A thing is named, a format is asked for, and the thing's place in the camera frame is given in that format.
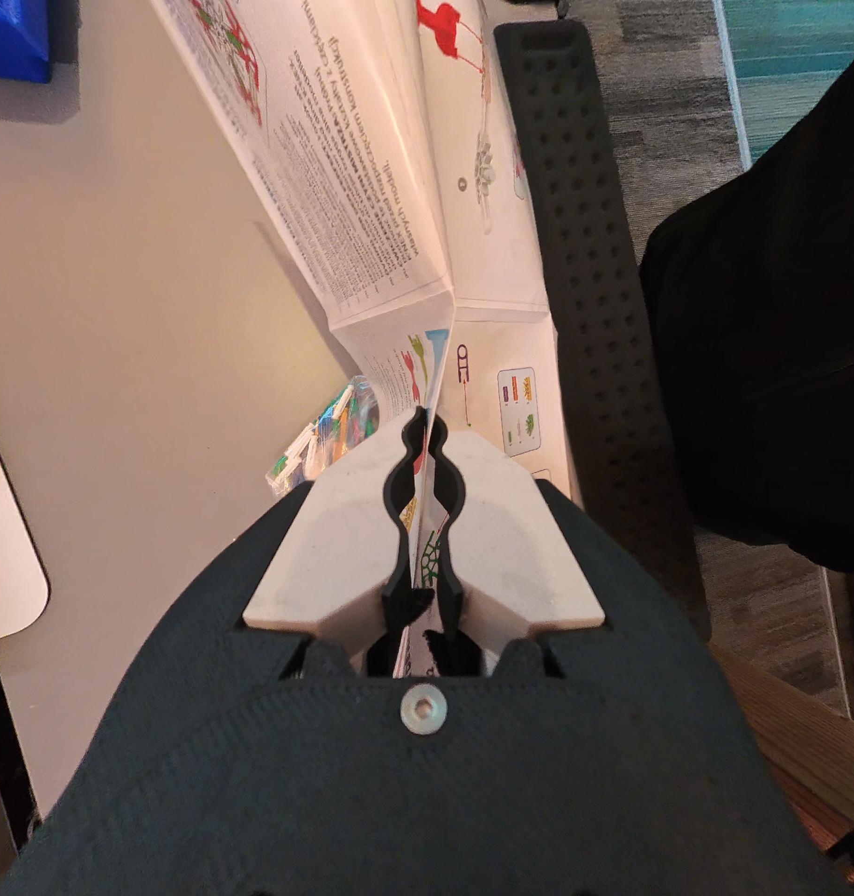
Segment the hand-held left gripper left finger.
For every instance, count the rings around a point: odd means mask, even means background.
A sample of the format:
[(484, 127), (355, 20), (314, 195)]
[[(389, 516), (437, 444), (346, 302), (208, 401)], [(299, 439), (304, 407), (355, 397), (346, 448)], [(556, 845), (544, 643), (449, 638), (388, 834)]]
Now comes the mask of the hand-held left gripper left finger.
[(427, 429), (422, 408), (382, 423), (310, 484), (242, 613), (246, 626), (331, 642), (349, 658), (377, 648), (369, 673), (399, 674), (406, 630), (428, 605), (413, 586), (406, 522)]

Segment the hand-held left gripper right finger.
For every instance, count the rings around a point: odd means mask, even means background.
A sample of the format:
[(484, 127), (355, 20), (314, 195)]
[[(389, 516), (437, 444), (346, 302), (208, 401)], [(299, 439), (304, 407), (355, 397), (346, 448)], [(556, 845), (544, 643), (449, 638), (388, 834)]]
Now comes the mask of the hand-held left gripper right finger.
[(546, 633), (597, 629), (605, 613), (522, 466), (471, 431), (433, 423), (433, 494), (446, 513), (434, 588), (451, 659)]

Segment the toy instruction sheet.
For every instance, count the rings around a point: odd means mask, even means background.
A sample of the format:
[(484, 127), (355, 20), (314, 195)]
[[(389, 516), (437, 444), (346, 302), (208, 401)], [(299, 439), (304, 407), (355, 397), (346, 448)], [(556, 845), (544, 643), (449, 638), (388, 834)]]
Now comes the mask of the toy instruction sheet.
[(483, 2), (152, 2), (378, 424), (428, 414), (406, 510), (434, 588), (436, 418), (567, 489), (557, 336)]

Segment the white stand with wooden board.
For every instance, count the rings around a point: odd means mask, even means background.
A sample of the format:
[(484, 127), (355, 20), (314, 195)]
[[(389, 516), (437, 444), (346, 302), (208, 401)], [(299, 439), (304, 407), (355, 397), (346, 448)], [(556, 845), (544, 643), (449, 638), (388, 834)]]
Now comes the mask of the white stand with wooden board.
[(51, 587), (0, 455), (0, 639), (45, 611)]

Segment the clear bag of colourful rods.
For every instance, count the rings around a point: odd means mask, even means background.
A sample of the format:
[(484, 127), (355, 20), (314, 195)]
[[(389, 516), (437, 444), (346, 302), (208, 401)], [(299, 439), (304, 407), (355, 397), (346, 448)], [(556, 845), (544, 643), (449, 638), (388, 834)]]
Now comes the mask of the clear bag of colourful rods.
[(276, 500), (316, 479), (378, 428), (378, 403), (369, 381), (356, 375), (301, 431), (266, 475)]

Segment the black perforated mat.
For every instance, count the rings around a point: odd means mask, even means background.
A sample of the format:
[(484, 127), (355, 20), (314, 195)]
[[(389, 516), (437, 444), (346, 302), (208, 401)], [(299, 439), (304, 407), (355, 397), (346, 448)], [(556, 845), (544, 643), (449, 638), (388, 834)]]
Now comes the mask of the black perforated mat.
[(710, 614), (588, 31), (572, 19), (516, 21), (493, 37), (532, 197), (582, 505), (707, 643)]

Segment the blue plastic bin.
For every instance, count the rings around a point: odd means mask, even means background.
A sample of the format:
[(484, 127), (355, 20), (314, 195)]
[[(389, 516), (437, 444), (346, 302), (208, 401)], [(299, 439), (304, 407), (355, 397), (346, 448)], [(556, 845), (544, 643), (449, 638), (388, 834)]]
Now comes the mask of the blue plastic bin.
[(0, 1), (0, 79), (51, 80), (48, 3)]

